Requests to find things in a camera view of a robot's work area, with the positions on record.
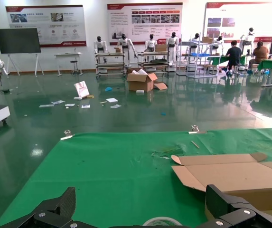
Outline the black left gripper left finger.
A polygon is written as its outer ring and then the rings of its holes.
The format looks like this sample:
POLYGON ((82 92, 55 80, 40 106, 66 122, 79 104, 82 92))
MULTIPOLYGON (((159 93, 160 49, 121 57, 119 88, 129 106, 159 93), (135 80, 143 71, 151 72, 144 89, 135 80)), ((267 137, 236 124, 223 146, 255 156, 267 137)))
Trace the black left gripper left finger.
POLYGON ((92 225, 75 221, 72 216, 76 209, 76 192, 68 187, 57 198, 47 199, 36 206, 29 214, 15 219, 3 228, 91 228, 92 225))

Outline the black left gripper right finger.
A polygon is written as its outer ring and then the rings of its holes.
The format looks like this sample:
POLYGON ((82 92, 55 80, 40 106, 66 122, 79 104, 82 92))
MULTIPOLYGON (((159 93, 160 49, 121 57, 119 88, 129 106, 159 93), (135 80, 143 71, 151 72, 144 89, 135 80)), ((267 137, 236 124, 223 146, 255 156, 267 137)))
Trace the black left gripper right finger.
POLYGON ((258 210, 242 197, 222 192, 213 184, 206 187, 206 211, 213 219, 199 228, 272 228, 272 215, 258 210))

